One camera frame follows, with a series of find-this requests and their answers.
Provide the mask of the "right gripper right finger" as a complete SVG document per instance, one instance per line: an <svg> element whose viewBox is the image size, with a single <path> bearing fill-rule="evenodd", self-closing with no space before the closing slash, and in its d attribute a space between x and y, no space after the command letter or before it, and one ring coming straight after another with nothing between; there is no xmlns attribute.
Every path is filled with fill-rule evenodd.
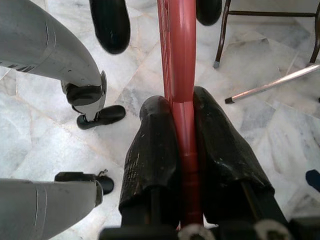
<svg viewBox="0 0 320 240"><path fill-rule="evenodd" d="M275 189L251 146L201 86L194 87L193 108L207 222L273 219L286 223Z"/></svg>

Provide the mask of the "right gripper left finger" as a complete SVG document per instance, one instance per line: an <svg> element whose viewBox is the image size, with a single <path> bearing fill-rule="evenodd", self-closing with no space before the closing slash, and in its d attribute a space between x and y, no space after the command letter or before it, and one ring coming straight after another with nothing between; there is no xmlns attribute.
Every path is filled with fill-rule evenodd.
<svg viewBox="0 0 320 240"><path fill-rule="evenodd" d="M149 97L140 127L126 154L119 201L122 223L178 223L181 164L169 102Z"/></svg>

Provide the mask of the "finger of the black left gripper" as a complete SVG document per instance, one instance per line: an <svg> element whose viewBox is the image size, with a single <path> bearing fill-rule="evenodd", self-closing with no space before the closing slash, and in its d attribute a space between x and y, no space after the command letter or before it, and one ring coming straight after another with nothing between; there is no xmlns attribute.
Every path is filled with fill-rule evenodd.
<svg viewBox="0 0 320 240"><path fill-rule="evenodd" d="M215 24L222 12L222 0L196 0L196 18L204 26Z"/></svg>
<svg viewBox="0 0 320 240"><path fill-rule="evenodd" d="M130 18L124 0L91 0L95 35L109 54L123 53L131 37Z"/></svg>

